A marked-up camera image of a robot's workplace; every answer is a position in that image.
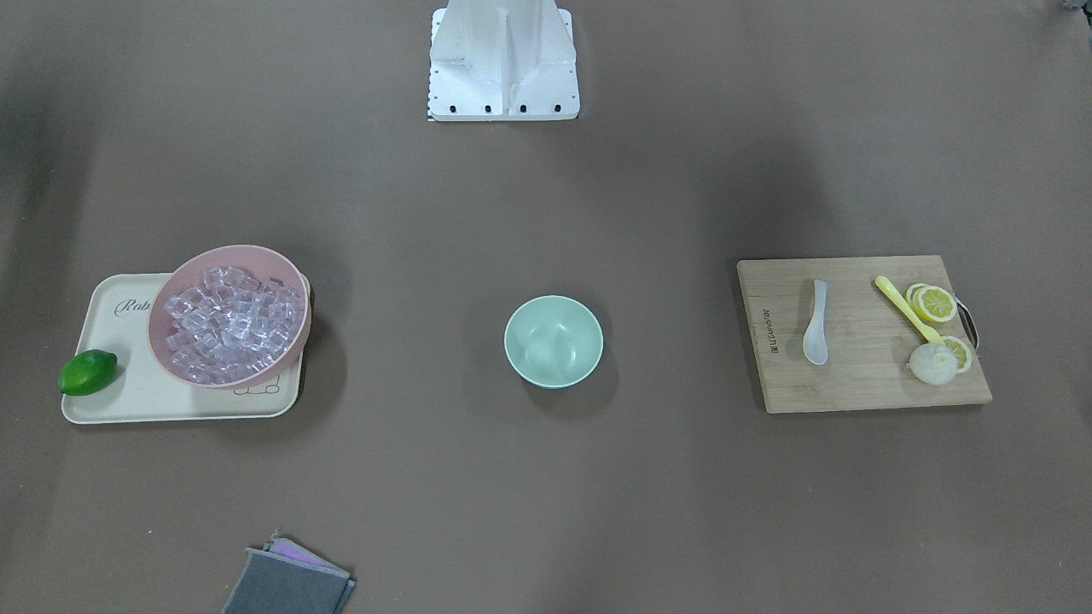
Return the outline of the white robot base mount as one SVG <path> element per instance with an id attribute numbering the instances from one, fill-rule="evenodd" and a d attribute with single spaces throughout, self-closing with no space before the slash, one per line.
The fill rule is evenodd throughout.
<path id="1" fill-rule="evenodd" d="M 578 117 L 573 20 L 554 1 L 450 1 L 430 24 L 429 120 Z"/>

